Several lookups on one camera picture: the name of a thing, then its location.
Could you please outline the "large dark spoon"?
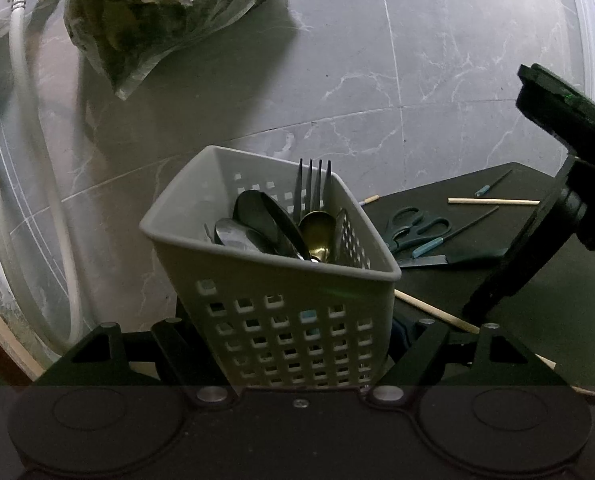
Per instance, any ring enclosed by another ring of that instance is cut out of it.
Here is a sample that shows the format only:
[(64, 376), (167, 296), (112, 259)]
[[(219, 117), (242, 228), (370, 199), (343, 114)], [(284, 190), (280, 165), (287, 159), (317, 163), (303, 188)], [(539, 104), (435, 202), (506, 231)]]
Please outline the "large dark spoon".
[(311, 261), (301, 232), (288, 213), (265, 192), (247, 190), (241, 193), (234, 204), (233, 219), (262, 233), (278, 255)]

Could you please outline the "purple banded bamboo chopstick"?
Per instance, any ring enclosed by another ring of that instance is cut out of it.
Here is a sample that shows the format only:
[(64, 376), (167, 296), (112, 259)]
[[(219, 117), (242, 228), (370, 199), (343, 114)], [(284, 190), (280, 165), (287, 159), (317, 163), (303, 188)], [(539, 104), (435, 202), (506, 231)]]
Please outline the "purple banded bamboo chopstick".
[(360, 200), (359, 205), (360, 206), (366, 206), (368, 204), (371, 204), (373, 202), (376, 202), (379, 199), (380, 199), (380, 195), (372, 195), (372, 196), (369, 196), (369, 197), (365, 198), (364, 200)]

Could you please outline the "brown wooden door frame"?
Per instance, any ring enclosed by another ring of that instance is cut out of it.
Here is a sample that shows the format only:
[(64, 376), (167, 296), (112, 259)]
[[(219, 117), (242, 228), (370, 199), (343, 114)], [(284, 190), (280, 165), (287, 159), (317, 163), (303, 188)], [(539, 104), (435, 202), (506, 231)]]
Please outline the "brown wooden door frame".
[(10, 385), (25, 387), (45, 371), (0, 315), (0, 377)]

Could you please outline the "black steel fork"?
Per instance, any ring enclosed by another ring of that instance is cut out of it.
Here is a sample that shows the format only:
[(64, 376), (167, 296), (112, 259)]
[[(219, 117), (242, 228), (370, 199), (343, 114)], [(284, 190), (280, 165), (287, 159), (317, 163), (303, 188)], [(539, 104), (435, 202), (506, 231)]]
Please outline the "black steel fork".
[(331, 162), (311, 159), (307, 164), (301, 159), (293, 192), (293, 221), (299, 224), (307, 214), (315, 211), (327, 211), (329, 206), (329, 187)]

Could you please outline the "long bamboo chopstick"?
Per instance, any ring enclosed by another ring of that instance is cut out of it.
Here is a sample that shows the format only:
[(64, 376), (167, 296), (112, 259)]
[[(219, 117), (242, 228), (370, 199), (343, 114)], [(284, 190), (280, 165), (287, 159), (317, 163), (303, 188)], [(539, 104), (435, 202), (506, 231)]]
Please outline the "long bamboo chopstick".
[(540, 200), (513, 200), (512, 198), (447, 198), (449, 205), (494, 205), (494, 206), (528, 206), (534, 207), (540, 204)]

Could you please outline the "green handled kitchen knife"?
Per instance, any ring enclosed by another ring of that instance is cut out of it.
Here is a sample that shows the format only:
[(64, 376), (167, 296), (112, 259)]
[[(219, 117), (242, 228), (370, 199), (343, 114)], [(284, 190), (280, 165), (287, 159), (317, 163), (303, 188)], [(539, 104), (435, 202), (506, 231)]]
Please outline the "green handled kitchen knife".
[(506, 247), (491, 250), (467, 250), (466, 252), (455, 252), (448, 255), (421, 256), (418, 258), (398, 257), (396, 262), (401, 268), (412, 268), (412, 266), (446, 266), (446, 264), (461, 264), (476, 260), (501, 258), (506, 255), (507, 251), (508, 248)]

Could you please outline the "teal handled thin skewer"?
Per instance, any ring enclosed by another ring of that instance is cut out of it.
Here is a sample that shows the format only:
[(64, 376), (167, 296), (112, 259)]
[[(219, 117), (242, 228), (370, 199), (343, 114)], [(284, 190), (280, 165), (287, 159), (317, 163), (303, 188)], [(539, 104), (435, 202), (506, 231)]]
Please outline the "teal handled thin skewer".
[(503, 180), (506, 179), (506, 177), (509, 177), (510, 174), (513, 173), (513, 169), (509, 169), (507, 170), (504, 174), (501, 174), (498, 178), (496, 178), (494, 181), (491, 181), (487, 184), (484, 184), (479, 190), (477, 190), (474, 194), (475, 197), (483, 197), (484, 195), (486, 195), (492, 188), (495, 188), (496, 185), (498, 185), (500, 182), (503, 182)]

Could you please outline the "plastic bag of leaves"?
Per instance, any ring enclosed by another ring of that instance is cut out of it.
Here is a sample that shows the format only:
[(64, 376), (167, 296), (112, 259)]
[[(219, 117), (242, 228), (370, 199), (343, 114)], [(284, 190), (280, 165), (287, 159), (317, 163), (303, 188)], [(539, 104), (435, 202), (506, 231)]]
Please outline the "plastic bag of leaves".
[(172, 52), (224, 29), (264, 0), (67, 0), (70, 40), (125, 100)]

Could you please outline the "steel spoon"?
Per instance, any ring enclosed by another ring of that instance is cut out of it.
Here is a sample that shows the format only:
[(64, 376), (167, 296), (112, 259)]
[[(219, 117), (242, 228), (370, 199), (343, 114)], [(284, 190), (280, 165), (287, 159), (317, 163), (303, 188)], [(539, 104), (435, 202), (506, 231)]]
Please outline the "steel spoon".
[(244, 252), (270, 254), (273, 251), (273, 244), (262, 233), (229, 218), (216, 222), (215, 240), (220, 245)]

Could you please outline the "teal handled black skewer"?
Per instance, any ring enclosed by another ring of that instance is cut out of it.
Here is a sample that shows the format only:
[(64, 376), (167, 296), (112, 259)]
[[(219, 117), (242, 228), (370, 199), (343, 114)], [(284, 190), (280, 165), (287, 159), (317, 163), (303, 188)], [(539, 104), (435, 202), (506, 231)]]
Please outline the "teal handled black skewer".
[(416, 249), (413, 249), (412, 253), (411, 253), (411, 258), (416, 259), (416, 258), (419, 258), (419, 257), (427, 254), (428, 252), (431, 252), (433, 249), (435, 249), (435, 248), (441, 246), (442, 244), (444, 244), (445, 242), (447, 242), (447, 240), (450, 240), (450, 238), (456, 237), (456, 236), (460, 235), (461, 233), (468, 231), (468, 229), (473, 228), (473, 226), (476, 226), (476, 224), (479, 224), (484, 219), (488, 218), (492, 214), (495, 214), (495, 212), (497, 212), (498, 210), (499, 210), (499, 206), (495, 206), (494, 208), (491, 208), (491, 210), (484, 212), (483, 214), (481, 214), (474, 220), (471, 220), (464, 226), (460, 226), (460, 228), (458, 228), (457, 230), (451, 231), (446, 235), (441, 235), (441, 236), (435, 237), (435, 238), (433, 238), (433, 240), (430, 240), (429, 242), (426, 242), (425, 244), (417, 247)]

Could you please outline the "white perforated utensil basket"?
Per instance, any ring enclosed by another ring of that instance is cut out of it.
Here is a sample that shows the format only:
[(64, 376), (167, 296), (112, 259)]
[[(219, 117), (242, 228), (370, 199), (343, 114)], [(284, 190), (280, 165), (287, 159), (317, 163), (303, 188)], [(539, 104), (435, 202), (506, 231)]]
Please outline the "white perforated utensil basket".
[(233, 385), (364, 387), (387, 359), (401, 276), (381, 235), (339, 178), (329, 209), (351, 220), (352, 266), (219, 245), (214, 229), (247, 190), (293, 207), (296, 162), (211, 145), (195, 155), (140, 228), (186, 312)]

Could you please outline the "dark green scissors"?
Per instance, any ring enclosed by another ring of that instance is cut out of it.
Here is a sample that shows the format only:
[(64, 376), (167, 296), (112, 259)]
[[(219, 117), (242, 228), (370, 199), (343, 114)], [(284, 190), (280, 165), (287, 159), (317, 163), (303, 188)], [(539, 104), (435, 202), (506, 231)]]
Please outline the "dark green scissors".
[(453, 225), (437, 214), (430, 214), (415, 206), (407, 206), (390, 216), (383, 240), (393, 255), (404, 249), (418, 247), (439, 236), (448, 234)]

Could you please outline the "gold spoon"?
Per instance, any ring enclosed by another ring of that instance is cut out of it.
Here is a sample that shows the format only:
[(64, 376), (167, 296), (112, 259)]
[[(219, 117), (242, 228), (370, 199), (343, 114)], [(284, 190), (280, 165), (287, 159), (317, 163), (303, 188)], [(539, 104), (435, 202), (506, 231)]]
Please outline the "gold spoon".
[(308, 212), (299, 222), (299, 231), (309, 255), (320, 262), (328, 262), (332, 254), (333, 234), (337, 220), (323, 210)]

